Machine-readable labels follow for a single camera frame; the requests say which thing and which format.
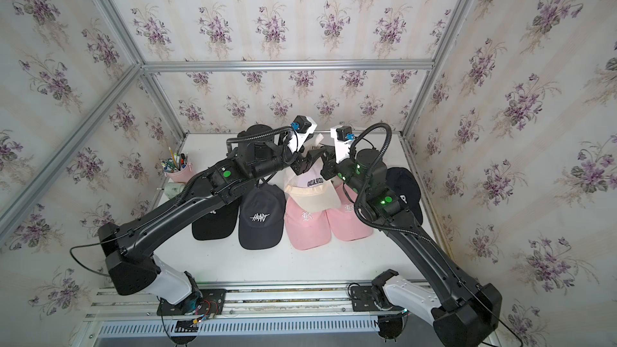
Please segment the beige cap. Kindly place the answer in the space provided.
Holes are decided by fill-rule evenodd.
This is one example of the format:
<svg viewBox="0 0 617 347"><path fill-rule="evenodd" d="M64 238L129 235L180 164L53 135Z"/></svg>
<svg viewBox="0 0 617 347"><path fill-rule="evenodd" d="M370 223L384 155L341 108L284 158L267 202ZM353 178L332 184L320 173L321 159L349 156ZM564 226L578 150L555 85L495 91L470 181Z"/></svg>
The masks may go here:
<svg viewBox="0 0 617 347"><path fill-rule="evenodd" d="M295 175L291 167L284 171L284 192L301 208L313 213L339 208L341 202L331 181L320 175L321 158L302 175Z"/></svg>

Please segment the pink cap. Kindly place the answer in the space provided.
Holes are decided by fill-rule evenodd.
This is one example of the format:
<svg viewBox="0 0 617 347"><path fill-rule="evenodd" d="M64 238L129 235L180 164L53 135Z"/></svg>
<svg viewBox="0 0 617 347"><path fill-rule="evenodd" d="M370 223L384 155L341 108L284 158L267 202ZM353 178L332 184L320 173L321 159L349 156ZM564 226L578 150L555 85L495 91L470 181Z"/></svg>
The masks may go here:
<svg viewBox="0 0 617 347"><path fill-rule="evenodd" d="M341 205L339 208L326 211L329 226L335 237L340 241L350 242L372 236L373 228L362 223L354 212L353 201L357 194L344 184L336 187L335 191Z"/></svg>
<svg viewBox="0 0 617 347"><path fill-rule="evenodd" d="M331 241L331 229L324 210L310 213L293 199L286 203L284 226L292 246L299 251L321 247Z"/></svg>

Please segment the dark grey baseball cap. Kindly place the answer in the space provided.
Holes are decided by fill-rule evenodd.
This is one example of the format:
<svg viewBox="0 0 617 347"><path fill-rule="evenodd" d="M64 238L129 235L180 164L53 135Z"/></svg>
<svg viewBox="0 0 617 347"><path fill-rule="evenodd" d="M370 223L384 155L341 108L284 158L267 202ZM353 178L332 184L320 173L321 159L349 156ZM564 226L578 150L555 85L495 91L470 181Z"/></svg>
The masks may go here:
<svg viewBox="0 0 617 347"><path fill-rule="evenodd" d="M239 209L239 243L249 251L276 247L284 231L286 199L276 185L263 184L249 192Z"/></svg>

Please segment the black cap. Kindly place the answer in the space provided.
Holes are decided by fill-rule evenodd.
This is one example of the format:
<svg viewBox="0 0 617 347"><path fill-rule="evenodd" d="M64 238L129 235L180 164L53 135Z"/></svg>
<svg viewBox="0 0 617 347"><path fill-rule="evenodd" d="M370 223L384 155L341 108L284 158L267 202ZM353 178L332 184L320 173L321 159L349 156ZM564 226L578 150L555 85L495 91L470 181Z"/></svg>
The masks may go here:
<svg viewBox="0 0 617 347"><path fill-rule="evenodd" d="M424 223L424 215L420 206L421 190L419 183L410 170L403 167L392 167L387 170L387 185L397 194L405 208L408 208L419 225Z"/></svg>
<svg viewBox="0 0 617 347"><path fill-rule="evenodd" d="M225 239L230 236L238 221L241 200L220 207L191 225L192 236L198 241Z"/></svg>

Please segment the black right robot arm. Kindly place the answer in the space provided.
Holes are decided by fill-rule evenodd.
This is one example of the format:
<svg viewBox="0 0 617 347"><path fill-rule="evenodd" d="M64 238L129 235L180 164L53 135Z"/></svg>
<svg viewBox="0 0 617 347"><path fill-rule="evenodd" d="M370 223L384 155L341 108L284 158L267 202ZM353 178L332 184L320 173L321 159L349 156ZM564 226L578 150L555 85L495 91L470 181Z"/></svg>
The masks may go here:
<svg viewBox="0 0 617 347"><path fill-rule="evenodd" d="M364 161L341 162L332 146L319 152L323 178L339 178L355 192L353 210L359 220L391 239L429 284L424 289L388 269L371 282L374 303L423 319L445 346L482 344L499 326L499 291L469 276L427 234L414 212L387 185L387 167L379 151L372 149Z"/></svg>

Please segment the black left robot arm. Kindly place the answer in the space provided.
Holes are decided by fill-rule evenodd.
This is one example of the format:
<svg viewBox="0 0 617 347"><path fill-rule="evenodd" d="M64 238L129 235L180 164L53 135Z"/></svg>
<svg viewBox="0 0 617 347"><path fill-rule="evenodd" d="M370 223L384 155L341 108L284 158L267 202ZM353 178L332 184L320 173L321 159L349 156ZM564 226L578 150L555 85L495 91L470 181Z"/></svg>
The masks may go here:
<svg viewBox="0 0 617 347"><path fill-rule="evenodd" d="M183 313L196 310L203 296L194 277L163 263L154 252L185 227L246 195L260 179L287 168L303 174L319 159L334 159L334 147L310 149L303 142L312 137L305 126L253 125L227 139L226 157L194 175L176 197L129 223L102 226L98 236L117 293L148 292Z"/></svg>

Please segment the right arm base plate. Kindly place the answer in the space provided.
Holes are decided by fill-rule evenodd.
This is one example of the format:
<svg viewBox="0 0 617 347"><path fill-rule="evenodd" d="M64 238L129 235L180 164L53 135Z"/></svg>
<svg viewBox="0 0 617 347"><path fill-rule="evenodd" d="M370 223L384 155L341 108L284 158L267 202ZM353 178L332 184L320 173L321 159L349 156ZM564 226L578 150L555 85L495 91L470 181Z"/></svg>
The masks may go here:
<svg viewBox="0 0 617 347"><path fill-rule="evenodd" d="M350 283L347 286L347 295L351 301L354 313L368 312L396 312L403 311L402 307L390 304L383 297L374 293L370 285Z"/></svg>

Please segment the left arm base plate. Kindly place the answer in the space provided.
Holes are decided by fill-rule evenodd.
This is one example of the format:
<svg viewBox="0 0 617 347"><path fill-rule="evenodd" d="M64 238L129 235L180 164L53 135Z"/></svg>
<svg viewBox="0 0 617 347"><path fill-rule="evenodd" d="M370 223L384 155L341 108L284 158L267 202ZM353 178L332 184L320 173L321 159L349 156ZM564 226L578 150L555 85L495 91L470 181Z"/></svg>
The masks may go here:
<svg viewBox="0 0 617 347"><path fill-rule="evenodd" d="M158 316L215 316L223 312L226 289L201 289L178 305L163 300L157 309Z"/></svg>

